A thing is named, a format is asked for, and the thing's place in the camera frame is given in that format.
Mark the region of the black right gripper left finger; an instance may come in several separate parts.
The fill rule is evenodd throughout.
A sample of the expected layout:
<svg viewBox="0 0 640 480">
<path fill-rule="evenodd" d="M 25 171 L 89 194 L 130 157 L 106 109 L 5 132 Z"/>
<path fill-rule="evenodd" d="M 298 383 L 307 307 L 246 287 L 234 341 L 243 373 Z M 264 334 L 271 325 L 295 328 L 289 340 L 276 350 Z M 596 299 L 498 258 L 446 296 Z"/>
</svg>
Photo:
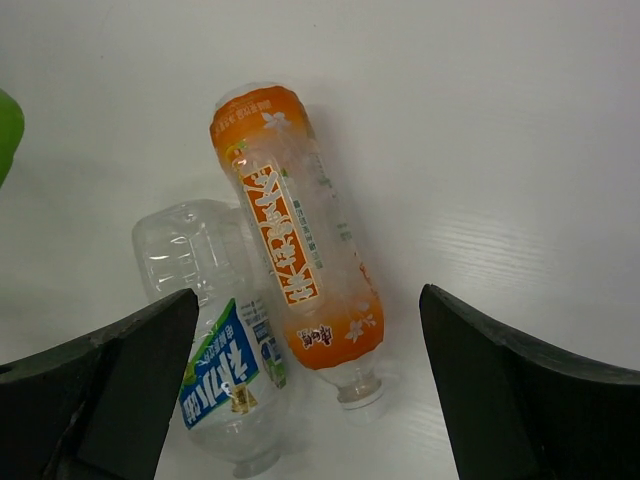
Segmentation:
<svg viewBox="0 0 640 480">
<path fill-rule="evenodd" d="M 153 478 L 198 312 L 184 289 L 2 365 L 2 478 Z"/>
</svg>

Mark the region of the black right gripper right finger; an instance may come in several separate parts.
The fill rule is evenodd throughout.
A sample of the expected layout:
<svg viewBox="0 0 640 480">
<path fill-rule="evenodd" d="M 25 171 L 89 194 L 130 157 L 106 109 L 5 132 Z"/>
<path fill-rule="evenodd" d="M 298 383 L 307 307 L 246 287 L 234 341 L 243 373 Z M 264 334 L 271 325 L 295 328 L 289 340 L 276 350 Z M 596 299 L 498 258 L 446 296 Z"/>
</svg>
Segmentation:
<svg viewBox="0 0 640 480">
<path fill-rule="evenodd" d="M 639 373 L 423 288 L 426 350 L 461 479 L 636 479 Z"/>
</svg>

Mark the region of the clear bottle green white label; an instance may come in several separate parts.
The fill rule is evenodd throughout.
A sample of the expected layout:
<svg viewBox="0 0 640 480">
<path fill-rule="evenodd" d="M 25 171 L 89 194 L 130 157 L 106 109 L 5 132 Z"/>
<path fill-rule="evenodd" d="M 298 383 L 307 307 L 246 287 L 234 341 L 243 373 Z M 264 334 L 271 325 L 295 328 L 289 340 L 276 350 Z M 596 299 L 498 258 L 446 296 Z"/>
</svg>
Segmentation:
<svg viewBox="0 0 640 480">
<path fill-rule="evenodd" d="M 178 404 L 190 440 L 270 479 L 288 405 L 285 364 L 242 232 L 242 212 L 191 200 L 140 219 L 132 243 L 150 301 L 190 288 L 199 317 Z"/>
</svg>

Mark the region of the orange capped orange label bottle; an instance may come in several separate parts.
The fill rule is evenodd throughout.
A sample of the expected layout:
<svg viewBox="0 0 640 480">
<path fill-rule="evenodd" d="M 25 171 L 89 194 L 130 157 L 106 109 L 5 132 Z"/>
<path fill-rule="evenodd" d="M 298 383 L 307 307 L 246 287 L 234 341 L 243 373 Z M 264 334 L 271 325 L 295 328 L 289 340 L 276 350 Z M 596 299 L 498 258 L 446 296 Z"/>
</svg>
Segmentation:
<svg viewBox="0 0 640 480">
<path fill-rule="evenodd" d="M 380 418 L 383 305 L 304 105 L 278 83 L 242 85 L 216 103 L 210 136 L 267 268 L 289 350 L 336 388 L 352 422 Z"/>
</svg>

